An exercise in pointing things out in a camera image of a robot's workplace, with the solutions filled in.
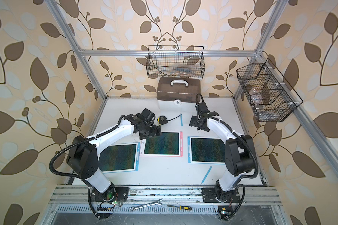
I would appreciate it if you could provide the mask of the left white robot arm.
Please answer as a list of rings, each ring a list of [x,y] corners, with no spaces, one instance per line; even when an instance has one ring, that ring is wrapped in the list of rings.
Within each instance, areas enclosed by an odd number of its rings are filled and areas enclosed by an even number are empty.
[[[99,168],[99,155],[118,140],[139,134],[140,140],[161,135],[161,128],[154,124],[155,114],[145,108],[141,113],[122,115],[118,123],[94,136],[78,137],[70,146],[67,164],[88,187],[101,194],[112,196],[114,184]]]

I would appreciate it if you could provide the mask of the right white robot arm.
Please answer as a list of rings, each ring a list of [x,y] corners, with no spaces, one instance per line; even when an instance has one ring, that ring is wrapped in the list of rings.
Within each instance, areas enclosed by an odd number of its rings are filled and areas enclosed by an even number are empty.
[[[259,166],[254,142],[250,135],[241,135],[219,118],[217,112],[211,112],[205,102],[196,103],[196,115],[192,116],[189,126],[197,130],[215,132],[225,145],[223,176],[216,181],[215,197],[225,202],[242,184],[243,179],[258,176]]]

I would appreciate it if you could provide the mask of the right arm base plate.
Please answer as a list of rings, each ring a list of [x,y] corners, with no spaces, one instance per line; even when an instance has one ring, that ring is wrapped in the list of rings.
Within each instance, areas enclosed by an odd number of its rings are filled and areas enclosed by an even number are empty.
[[[241,201],[238,190],[216,192],[215,188],[202,188],[201,194],[204,203],[239,203]]]

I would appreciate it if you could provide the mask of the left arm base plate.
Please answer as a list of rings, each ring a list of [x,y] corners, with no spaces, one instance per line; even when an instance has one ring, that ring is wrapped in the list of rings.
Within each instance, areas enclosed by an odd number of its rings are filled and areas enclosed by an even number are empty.
[[[113,192],[106,191],[104,193],[100,193],[94,188],[90,196],[96,202],[125,202],[129,196],[129,187],[115,187]]]

